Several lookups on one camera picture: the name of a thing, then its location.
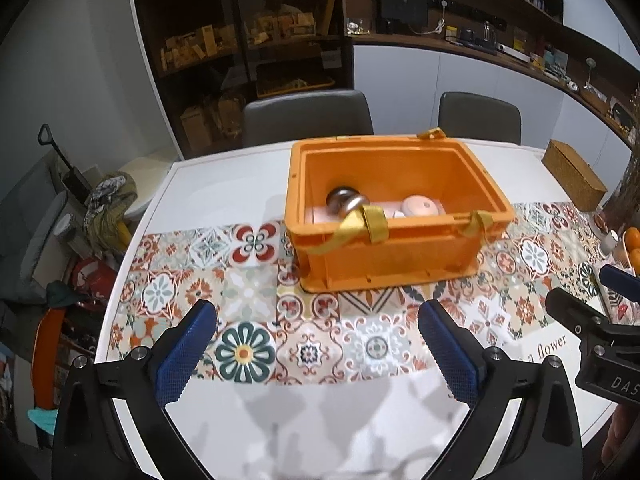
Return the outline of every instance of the white table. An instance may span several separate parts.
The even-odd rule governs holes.
[[[512,203],[564,202],[568,197],[540,162],[542,152],[513,144],[468,145]],[[107,355],[118,298],[140,238],[146,233],[282,218],[291,143],[272,144],[178,162],[147,209],[124,257],[108,305],[96,362]],[[598,300],[592,306],[602,311]],[[508,349],[536,353],[541,340],[566,336],[558,350],[573,382],[578,339],[559,323]],[[593,437],[614,405],[574,387],[582,442]],[[140,467],[160,478],[132,423],[116,400]],[[497,462],[519,400],[512,400],[476,476]],[[449,398],[437,368],[348,384],[279,386],[191,378],[167,411],[185,441],[217,479],[421,478],[467,412]]]

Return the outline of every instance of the blue gripper pad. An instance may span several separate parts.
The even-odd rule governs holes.
[[[420,306],[418,330],[455,399],[468,404],[470,408],[475,406],[485,370],[474,364],[466,350],[470,347],[472,351],[481,352],[482,345],[475,340],[471,332],[458,327],[437,300],[425,301]],[[468,340],[464,332],[474,341]]]
[[[156,400],[164,408],[180,398],[193,369],[216,333],[216,309],[205,304],[156,372]]]

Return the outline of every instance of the patterned table runner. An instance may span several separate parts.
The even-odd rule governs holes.
[[[283,222],[145,235],[120,296],[108,360],[152,346],[203,298],[218,327],[194,371],[243,383],[339,383],[433,365],[417,309],[438,299],[484,346],[554,322],[546,294],[561,285],[589,301],[602,259],[586,215],[571,203],[515,204],[503,239],[478,253],[475,276],[426,285],[309,294]]]

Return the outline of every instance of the crate handle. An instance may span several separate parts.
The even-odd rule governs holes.
[[[364,205],[351,211],[340,223],[335,233],[318,247],[308,250],[310,254],[317,256],[327,254],[355,237],[369,234],[372,244],[382,243],[389,238],[389,227],[386,223],[385,211],[378,205]]]
[[[486,230],[494,224],[494,217],[488,211],[472,211],[469,223],[458,230],[461,235],[467,238],[482,237],[482,244],[488,245]]]
[[[431,130],[427,130],[426,132],[422,132],[417,135],[418,139],[446,139],[447,134],[442,131],[442,129],[437,126],[436,128],[432,128]]]

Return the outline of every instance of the orange plastic crate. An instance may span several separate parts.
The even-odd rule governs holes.
[[[389,238],[363,235],[327,254],[308,250],[327,241],[339,222],[305,221],[337,186],[351,186],[371,203],[413,194],[440,200],[447,214],[388,219]],[[484,234],[460,231],[472,212],[491,213]],[[359,290],[450,280],[478,272],[484,239],[500,238],[514,211],[500,188],[462,142],[401,136],[327,137],[291,150],[285,225],[296,249],[302,287],[310,292]]]

